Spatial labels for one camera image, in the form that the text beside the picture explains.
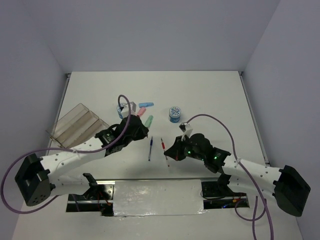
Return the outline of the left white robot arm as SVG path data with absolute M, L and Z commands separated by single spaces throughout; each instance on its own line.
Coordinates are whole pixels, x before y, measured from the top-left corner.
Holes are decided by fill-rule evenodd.
M 54 195 L 76 194 L 91 200 L 98 193 L 94 177 L 86 172 L 79 178 L 66 174 L 117 153 L 132 141 L 143 140 L 148 133 L 149 129 L 140 117 L 131 115 L 71 149 L 60 148 L 55 154 L 41 157 L 35 153 L 27 155 L 15 176 L 15 182 L 28 207 L 39 205 Z

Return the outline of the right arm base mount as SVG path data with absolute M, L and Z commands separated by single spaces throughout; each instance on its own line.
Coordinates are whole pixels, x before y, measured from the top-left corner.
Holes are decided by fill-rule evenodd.
M 201 180 L 200 196 L 205 210 L 248 208 L 247 194 L 225 188 L 217 178 Z

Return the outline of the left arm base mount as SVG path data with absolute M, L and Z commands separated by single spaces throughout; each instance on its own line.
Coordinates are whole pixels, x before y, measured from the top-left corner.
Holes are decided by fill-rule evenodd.
M 90 173 L 84 173 L 83 176 L 89 188 L 83 194 L 68 195 L 66 212 L 97 212 L 104 217 L 113 217 L 115 183 L 99 183 Z

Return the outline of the blue pen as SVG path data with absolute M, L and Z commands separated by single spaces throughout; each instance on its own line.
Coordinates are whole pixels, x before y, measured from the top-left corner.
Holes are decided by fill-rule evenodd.
M 153 136 L 150 138 L 149 142 L 149 152 L 148 152 L 148 161 L 151 161 L 151 156 L 152 156 L 152 147 L 153 147 Z

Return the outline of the red pen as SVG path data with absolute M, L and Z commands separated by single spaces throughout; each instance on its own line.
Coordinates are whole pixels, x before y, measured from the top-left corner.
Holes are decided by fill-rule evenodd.
M 162 137 L 160 138 L 160 141 L 161 141 L 161 146 L 162 146 L 163 152 L 165 152 L 166 151 L 166 147 L 165 147 L 165 143 L 164 143 L 164 140 L 163 140 Z M 165 157 L 165 160 L 166 160 L 166 165 L 169 168 L 170 167 L 170 163 L 169 163 L 168 156 L 164 155 L 164 157 Z

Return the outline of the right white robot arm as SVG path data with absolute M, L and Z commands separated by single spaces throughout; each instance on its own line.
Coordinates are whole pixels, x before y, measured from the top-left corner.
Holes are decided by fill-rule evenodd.
M 263 195 L 276 202 L 285 213 L 301 217 L 311 188 L 298 171 L 289 165 L 270 167 L 245 159 L 236 160 L 230 152 L 214 147 L 201 133 L 177 136 L 164 152 L 168 158 L 200 160 L 213 173 L 219 173 L 217 190 L 223 196 L 233 193 Z

